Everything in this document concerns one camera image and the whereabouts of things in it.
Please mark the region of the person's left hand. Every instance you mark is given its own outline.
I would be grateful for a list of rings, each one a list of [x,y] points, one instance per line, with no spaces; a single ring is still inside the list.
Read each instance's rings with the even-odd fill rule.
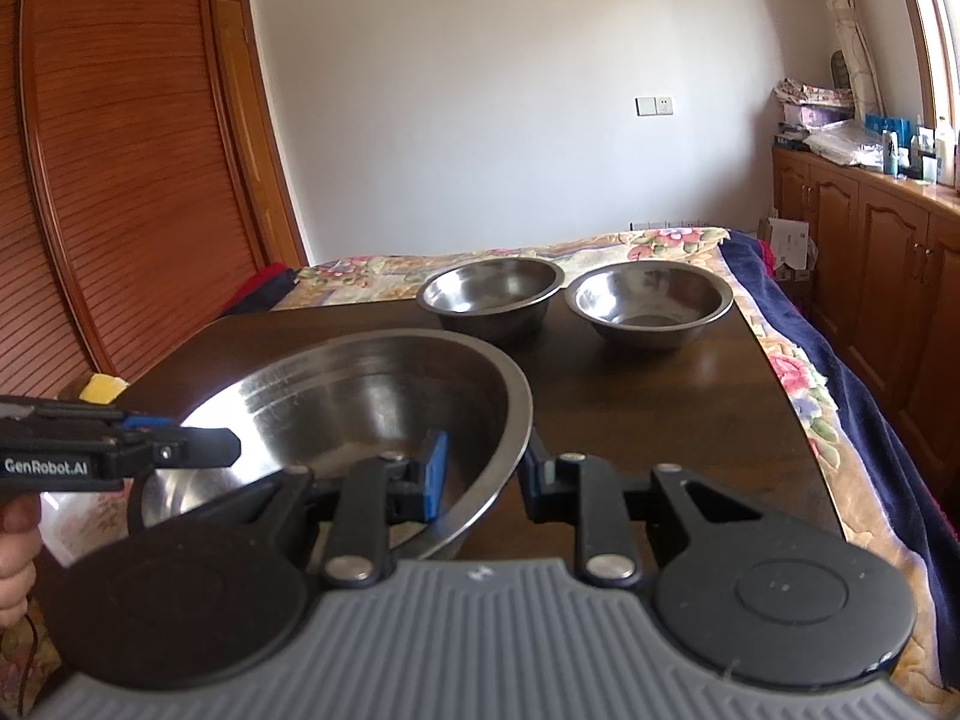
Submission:
[[[37,494],[21,494],[2,504],[0,536],[0,628],[25,617],[28,596],[36,582],[34,561],[43,550],[39,523],[43,518]]]

